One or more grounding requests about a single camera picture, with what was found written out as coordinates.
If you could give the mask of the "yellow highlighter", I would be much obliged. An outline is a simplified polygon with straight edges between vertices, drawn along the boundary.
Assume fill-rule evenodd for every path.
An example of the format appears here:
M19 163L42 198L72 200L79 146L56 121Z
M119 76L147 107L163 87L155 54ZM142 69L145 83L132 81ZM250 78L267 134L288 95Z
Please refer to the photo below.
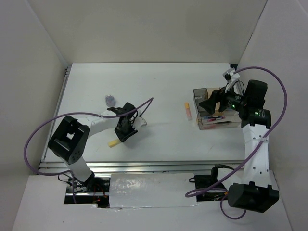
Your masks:
M110 148L113 148L113 147L119 145L120 143L121 143L121 141L120 141L119 139L116 139L116 140L113 140L113 141L108 142L108 146L109 146Z

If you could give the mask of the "red gel pen horizontal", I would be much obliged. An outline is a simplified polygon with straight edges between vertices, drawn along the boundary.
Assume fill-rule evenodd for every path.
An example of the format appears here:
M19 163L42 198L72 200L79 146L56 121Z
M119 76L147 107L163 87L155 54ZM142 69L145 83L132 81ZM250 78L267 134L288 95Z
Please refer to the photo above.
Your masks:
M212 119L207 120L206 122L207 123L215 123L215 122L217 122L219 120L223 120L223 119L224 119L224 117L212 118Z

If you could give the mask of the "blue gel pen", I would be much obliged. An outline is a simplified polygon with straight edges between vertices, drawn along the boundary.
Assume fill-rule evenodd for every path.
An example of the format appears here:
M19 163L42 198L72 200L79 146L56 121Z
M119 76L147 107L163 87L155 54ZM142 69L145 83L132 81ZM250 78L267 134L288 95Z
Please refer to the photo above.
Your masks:
M221 119L225 119L225 116L204 116L202 117L202 120L206 120L206 121L215 121L215 120L221 120Z

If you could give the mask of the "black red pen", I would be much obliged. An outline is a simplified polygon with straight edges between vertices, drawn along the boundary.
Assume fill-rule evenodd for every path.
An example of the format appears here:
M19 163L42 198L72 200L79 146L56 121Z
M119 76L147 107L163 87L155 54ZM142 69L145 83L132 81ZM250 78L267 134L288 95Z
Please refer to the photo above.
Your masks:
M217 123L214 123L213 125L221 125L221 124L228 124L228 123L232 123L232 121L223 121L223 122L217 122Z

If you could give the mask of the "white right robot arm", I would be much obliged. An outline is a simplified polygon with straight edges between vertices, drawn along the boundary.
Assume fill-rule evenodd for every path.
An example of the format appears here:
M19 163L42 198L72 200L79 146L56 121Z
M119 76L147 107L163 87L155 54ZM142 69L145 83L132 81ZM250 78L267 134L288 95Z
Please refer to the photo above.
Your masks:
M210 97L199 106L210 115L232 109L238 112L244 135L244 172L241 178L230 171L219 171L210 177L212 187L228 190L228 204L231 207L264 213L276 202L279 191L273 189L269 173L269 131L270 111L263 108L268 86L265 82L250 80L244 95L233 88L212 91Z

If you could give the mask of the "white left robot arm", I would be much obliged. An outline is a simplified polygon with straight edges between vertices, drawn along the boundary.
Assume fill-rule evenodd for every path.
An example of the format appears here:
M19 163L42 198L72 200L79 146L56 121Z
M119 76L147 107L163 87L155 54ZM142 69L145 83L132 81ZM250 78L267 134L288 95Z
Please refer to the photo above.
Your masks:
M74 118L65 116L49 140L48 148L61 158L78 181L78 187L90 192L95 186L95 175L82 157L88 138L104 130L114 129L119 142L124 142L138 131L134 127L136 107L110 107L99 116Z

